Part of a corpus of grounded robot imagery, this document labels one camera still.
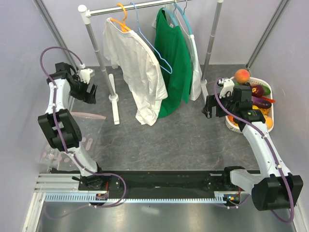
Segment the orange toy fruit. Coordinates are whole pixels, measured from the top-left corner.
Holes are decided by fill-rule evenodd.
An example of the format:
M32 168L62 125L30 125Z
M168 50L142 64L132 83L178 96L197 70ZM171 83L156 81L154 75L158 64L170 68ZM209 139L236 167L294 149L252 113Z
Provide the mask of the orange toy fruit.
M234 122L234 118L233 118L231 115L228 115L227 117L228 117L228 120L229 120L234 126L236 126L236 127L239 126L236 122Z

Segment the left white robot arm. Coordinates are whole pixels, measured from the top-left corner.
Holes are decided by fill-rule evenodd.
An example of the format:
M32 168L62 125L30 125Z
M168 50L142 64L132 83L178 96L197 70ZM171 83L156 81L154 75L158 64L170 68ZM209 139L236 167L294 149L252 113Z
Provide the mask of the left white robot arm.
M96 104L97 85L89 81L94 70L83 68L77 71L65 62L55 64L56 71L48 75L50 88L49 103L45 113L38 116L38 123L48 144L65 153L78 167L80 190L107 190L109 177L102 176L102 169L89 156L82 144L82 132L69 111L69 97L82 100L88 104Z

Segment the clear pink-dotted zip bag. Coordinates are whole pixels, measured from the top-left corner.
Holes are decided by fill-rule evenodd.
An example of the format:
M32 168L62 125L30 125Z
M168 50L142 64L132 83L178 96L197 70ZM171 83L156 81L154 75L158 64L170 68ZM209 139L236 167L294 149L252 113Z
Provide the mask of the clear pink-dotted zip bag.
M84 148L89 156L94 155L105 116L65 109L56 113L56 119L67 149ZM53 115L39 116L38 123L48 142L41 163L59 171L77 171L78 167L65 153Z

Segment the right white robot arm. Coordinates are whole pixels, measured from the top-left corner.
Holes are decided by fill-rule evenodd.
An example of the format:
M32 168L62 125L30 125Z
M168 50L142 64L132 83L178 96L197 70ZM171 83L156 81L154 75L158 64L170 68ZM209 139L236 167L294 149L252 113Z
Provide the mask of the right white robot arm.
M233 190L236 186L248 192L255 208L259 211L293 210L303 187L299 175L293 175L276 150L266 125L266 119L259 109L253 109L250 86L219 82L209 95L202 112L212 117L232 116L239 130L249 142L258 162L260 177L250 174L242 167L226 168L227 175L221 178L222 187Z

